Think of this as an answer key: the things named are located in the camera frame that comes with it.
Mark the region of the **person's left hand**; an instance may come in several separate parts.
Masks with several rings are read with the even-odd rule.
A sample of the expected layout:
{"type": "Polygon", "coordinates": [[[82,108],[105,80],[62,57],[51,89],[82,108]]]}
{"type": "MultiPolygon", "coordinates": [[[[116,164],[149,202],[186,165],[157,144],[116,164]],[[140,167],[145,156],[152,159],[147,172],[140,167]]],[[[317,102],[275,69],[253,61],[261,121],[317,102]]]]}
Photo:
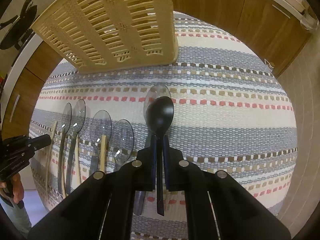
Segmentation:
{"type": "MultiPolygon", "coordinates": [[[[13,185],[13,201],[18,204],[20,201],[24,198],[24,188],[21,182],[21,176],[19,173],[15,174],[13,177],[11,177],[11,183],[13,185]]],[[[9,200],[9,197],[5,194],[4,189],[7,187],[6,182],[1,182],[0,188],[1,188],[1,196],[7,200],[9,200]]]]}

